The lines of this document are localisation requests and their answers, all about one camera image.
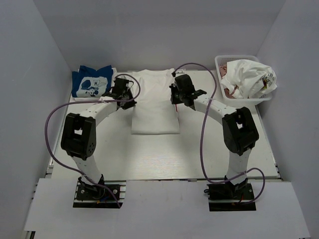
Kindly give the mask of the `white t shirt red print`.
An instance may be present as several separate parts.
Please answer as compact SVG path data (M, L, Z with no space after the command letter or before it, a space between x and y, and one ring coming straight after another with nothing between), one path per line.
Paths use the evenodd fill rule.
M175 105L170 101L173 68L162 71L129 72L141 86L132 113L132 134L179 134Z

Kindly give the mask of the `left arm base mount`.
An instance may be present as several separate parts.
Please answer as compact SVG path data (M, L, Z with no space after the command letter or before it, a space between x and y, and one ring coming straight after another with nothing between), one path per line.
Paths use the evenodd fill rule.
M118 200L120 206L124 202L125 192L126 192L126 181L115 182L115 181L105 181L105 186L107 186L116 199ZM119 209L116 200L111 195L111 193L106 189L97 189L93 186L91 189L84 186L80 182L77 182L77 187L75 191L74 208L87 208L87 209Z

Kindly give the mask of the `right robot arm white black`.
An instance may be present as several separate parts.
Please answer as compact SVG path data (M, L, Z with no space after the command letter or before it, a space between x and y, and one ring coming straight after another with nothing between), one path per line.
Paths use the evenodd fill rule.
M184 104L196 112L204 114L200 136L200 164L204 177L213 185L225 184L232 191L241 190L247 185L247 165L252 149L259 139L259 133L252 114L247 107L240 109L223 104L207 97L204 90L196 90L189 75L177 76L172 73L174 83L170 85L171 103ZM222 126L223 140L229 150L228 170L221 182L211 181L204 168L203 140L207 118L210 117Z

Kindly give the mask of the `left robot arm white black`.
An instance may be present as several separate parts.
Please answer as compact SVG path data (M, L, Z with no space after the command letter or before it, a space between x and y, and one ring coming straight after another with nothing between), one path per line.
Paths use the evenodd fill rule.
M129 109L137 103L130 89L133 76L120 74L115 77L111 91L102 95L97 103L79 114L69 113L65 118L61 148L77 165L82 176L79 182L91 192L103 190L104 177L94 159L97 146L96 128L110 114L118 109Z

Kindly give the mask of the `white t shirt black lettering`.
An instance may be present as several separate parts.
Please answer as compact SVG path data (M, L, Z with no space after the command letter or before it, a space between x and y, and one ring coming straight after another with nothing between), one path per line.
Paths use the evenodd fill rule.
M227 74L221 78L221 86L235 99L259 99L277 88L277 76L270 66L247 59L222 65L227 65Z

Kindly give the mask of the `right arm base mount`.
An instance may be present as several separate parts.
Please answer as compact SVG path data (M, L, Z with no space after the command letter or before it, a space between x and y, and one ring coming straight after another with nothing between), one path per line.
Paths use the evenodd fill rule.
M204 194L208 197L210 212L256 211L255 202L248 203L255 198L250 183L236 192L226 184L207 184Z

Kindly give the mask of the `pink t shirt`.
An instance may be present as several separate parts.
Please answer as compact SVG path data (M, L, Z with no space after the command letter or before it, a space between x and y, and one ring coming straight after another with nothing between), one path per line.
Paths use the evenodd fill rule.
M227 74L227 65L220 66L219 72L220 72L221 78L223 78ZM224 93L227 98L234 99L232 93L229 92L228 88L224 88Z

